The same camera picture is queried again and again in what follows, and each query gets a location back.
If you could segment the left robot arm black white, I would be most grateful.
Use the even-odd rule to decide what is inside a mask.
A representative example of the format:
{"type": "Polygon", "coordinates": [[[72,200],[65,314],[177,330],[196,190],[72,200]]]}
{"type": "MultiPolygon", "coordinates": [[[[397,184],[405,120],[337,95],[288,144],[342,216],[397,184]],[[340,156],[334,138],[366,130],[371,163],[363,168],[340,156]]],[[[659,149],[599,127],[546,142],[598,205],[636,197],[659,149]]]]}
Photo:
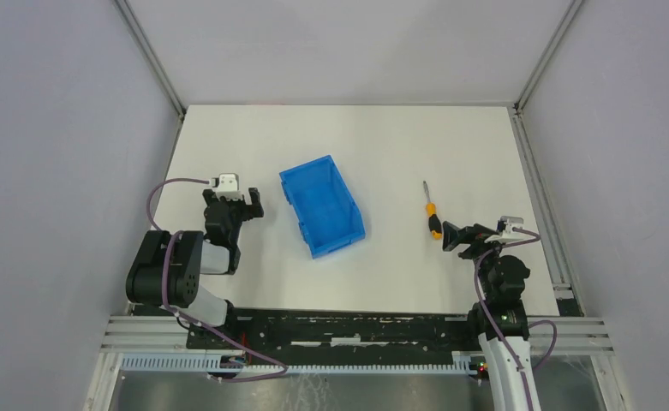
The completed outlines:
{"type": "Polygon", "coordinates": [[[236,273],[242,225],[264,217],[264,209],[257,188],[250,188],[247,196],[207,188],[203,199],[203,230],[146,232],[125,293],[134,304],[169,308],[197,327],[231,329],[236,323],[233,303],[204,289],[201,278],[236,273]]]}

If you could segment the orange black handle screwdriver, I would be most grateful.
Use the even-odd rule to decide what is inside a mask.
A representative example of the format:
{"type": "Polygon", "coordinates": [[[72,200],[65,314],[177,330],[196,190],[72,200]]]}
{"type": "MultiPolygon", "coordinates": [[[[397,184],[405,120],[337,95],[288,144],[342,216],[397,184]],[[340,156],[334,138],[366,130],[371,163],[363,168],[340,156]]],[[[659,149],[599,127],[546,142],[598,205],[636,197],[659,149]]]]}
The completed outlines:
{"type": "Polygon", "coordinates": [[[429,187],[426,181],[422,182],[424,194],[426,196],[426,212],[427,212],[427,227],[428,230],[435,240],[440,240],[442,238],[442,223],[440,222],[439,216],[437,214],[436,205],[431,201],[431,196],[429,193],[429,187]]]}

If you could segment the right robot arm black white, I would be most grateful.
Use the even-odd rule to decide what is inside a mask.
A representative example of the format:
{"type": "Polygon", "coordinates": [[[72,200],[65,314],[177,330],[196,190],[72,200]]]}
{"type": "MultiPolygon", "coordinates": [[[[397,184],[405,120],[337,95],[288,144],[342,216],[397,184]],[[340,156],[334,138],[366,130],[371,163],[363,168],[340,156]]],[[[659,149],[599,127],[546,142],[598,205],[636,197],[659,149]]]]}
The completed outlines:
{"type": "Polygon", "coordinates": [[[523,303],[531,270],[504,250],[541,239],[519,217],[502,217],[494,229],[481,224],[442,223],[445,252],[464,246],[460,259],[474,263],[476,303],[467,316],[485,357],[478,375],[489,381],[497,410],[540,410],[535,388],[529,321],[523,303]]]}

